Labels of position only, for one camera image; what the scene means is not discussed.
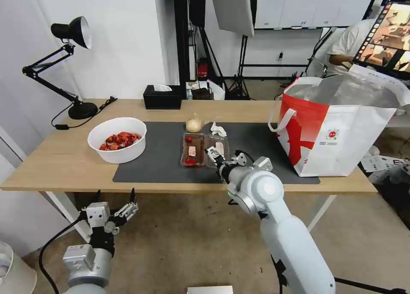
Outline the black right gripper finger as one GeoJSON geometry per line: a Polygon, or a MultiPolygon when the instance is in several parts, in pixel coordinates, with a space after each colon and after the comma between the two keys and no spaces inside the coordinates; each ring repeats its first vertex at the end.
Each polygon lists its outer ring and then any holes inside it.
{"type": "Polygon", "coordinates": [[[233,164],[238,164],[240,166],[246,166],[248,165],[248,162],[251,162],[253,164],[254,159],[247,152],[240,150],[240,149],[236,149],[234,151],[234,156],[231,158],[231,162],[233,164]]]}
{"type": "Polygon", "coordinates": [[[225,163],[224,156],[219,153],[216,147],[211,146],[206,148],[205,153],[211,161],[212,167],[219,169],[225,163]]]}

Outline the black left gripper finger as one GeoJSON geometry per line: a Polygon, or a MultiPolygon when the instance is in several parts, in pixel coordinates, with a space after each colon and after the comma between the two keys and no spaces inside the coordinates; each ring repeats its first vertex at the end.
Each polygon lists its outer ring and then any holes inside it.
{"type": "Polygon", "coordinates": [[[111,214],[106,223],[106,232],[118,234],[120,227],[124,226],[138,211],[135,189],[132,188],[129,202],[122,208],[111,214]]]}
{"type": "Polygon", "coordinates": [[[101,190],[98,190],[81,209],[79,221],[87,221],[88,223],[101,222],[101,206],[96,203],[100,200],[101,190]]]}

